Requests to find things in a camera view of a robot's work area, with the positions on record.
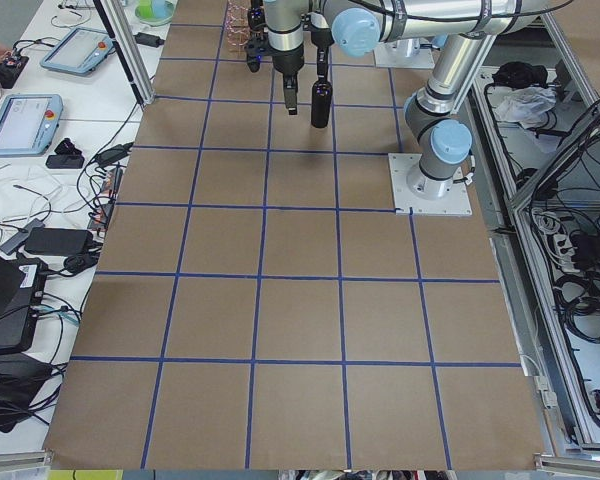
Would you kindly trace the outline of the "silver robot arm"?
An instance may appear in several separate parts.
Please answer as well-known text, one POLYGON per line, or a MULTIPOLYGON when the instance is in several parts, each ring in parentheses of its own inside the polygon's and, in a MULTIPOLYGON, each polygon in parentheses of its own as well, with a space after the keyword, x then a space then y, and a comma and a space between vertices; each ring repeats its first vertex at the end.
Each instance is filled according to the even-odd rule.
POLYGON ((312 87, 311 124, 329 122, 333 86, 329 52, 339 47, 362 57, 381 43, 444 36, 445 44, 426 84, 405 103, 405 121, 422 150, 407 174, 418 197, 436 200, 448 193, 459 166, 468 158, 470 130, 453 119, 484 55, 495 38, 516 32, 538 16, 556 10, 549 1, 253 1, 247 21, 246 62, 258 71, 272 59, 283 80, 285 107, 297 112, 298 73, 304 65, 304 37, 317 49, 317 79, 312 87))

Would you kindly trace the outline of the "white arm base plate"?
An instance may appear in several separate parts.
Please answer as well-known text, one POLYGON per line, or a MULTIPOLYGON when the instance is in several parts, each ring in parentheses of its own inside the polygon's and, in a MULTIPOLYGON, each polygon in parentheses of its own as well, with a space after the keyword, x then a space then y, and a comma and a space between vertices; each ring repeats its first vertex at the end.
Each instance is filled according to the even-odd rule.
POLYGON ((420 154, 388 155, 394 211, 397 215, 470 217, 468 188, 462 168, 446 180, 432 180, 420 169, 420 154))

